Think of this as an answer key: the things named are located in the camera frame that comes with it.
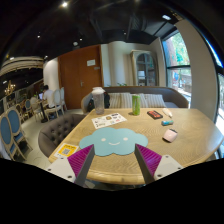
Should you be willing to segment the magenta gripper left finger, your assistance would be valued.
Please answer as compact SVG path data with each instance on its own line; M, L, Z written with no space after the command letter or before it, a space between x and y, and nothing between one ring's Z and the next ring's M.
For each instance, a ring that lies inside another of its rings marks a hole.
M58 158L47 171L83 187L94 155L94 146L87 146L67 158Z

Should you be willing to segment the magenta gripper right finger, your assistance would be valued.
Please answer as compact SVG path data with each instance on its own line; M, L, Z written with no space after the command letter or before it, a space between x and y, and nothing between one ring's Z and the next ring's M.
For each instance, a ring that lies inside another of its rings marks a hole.
M182 169L182 166L170 155L159 155L139 144L135 145L134 154L146 184Z

